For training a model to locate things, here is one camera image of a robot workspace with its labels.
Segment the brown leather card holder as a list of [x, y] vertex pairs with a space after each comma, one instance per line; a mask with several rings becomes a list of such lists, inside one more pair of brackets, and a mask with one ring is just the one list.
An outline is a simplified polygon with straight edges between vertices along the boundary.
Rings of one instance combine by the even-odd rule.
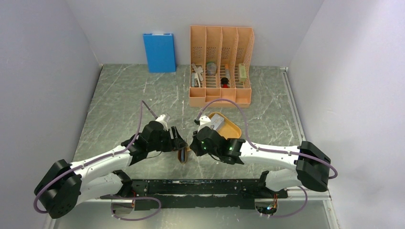
[[187, 162], [190, 152], [191, 150], [188, 147], [178, 151], [178, 160], [181, 164], [185, 164]]

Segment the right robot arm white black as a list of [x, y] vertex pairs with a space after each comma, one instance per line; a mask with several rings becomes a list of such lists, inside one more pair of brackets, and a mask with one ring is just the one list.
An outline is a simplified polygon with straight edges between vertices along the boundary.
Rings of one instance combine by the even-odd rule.
[[190, 148], [197, 156], [209, 154], [230, 165], [279, 167], [279, 171], [267, 173], [258, 184], [257, 190], [265, 198], [288, 187], [304, 186], [317, 192], [328, 189], [331, 160], [309, 141], [302, 141], [299, 146], [261, 145], [242, 138], [226, 139], [204, 127], [194, 132]]

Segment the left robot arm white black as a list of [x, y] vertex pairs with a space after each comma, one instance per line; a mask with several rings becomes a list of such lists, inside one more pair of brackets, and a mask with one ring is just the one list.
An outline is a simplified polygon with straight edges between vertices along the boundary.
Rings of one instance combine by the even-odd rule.
[[110, 151], [78, 162], [55, 162], [34, 190], [33, 207], [57, 219], [90, 199], [136, 197], [133, 181], [124, 168], [146, 159], [150, 152], [183, 151], [186, 147], [176, 127], [150, 121]]

